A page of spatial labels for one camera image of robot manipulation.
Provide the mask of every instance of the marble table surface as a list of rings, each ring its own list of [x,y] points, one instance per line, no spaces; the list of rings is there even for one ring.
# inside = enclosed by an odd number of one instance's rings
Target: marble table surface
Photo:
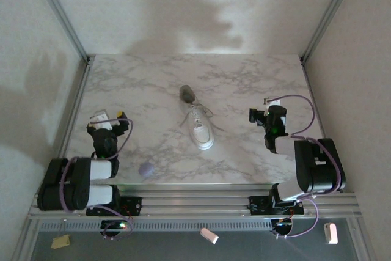
[[[179,106],[179,88],[189,84],[209,107],[215,130],[211,149],[192,143]],[[116,184],[276,183],[295,176],[294,159],[266,149],[264,131],[249,122],[249,108],[263,109],[263,99],[285,94],[310,97],[296,55],[184,54],[177,56],[97,55],[88,77],[67,156],[89,156],[89,117],[105,109],[111,118],[124,111],[134,131],[119,156]],[[311,111],[300,98],[286,98],[287,132],[304,128]],[[316,120],[305,135],[321,137]],[[119,137],[119,144],[125,136]],[[149,178],[139,175],[150,162]]]

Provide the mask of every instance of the sneaker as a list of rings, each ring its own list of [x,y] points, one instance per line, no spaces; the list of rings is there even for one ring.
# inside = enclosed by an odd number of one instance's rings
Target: sneaker
[[[209,149],[214,142],[213,130],[209,121],[209,117],[213,114],[199,102],[189,85],[181,87],[179,99],[182,111],[186,114],[181,126],[187,121],[193,143],[198,149]]]

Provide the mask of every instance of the purple ball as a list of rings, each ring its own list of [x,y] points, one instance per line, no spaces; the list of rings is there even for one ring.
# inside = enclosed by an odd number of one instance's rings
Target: purple ball
[[[153,172],[153,165],[149,162],[145,162],[140,165],[139,174],[142,177],[150,177]]]

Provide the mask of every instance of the gray floor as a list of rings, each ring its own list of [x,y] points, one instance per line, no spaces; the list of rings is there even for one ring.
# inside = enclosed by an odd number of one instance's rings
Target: gray floor
[[[294,230],[302,231],[312,219],[295,220]],[[338,229],[339,243],[325,243],[321,219],[307,235],[289,240],[276,240],[270,232],[221,232],[212,245],[198,232],[139,232],[119,241],[105,241],[99,233],[71,233],[71,245],[51,249],[57,233],[40,233],[33,260],[169,260],[169,261],[229,261],[229,260],[357,260],[348,227],[344,219],[333,219]]]

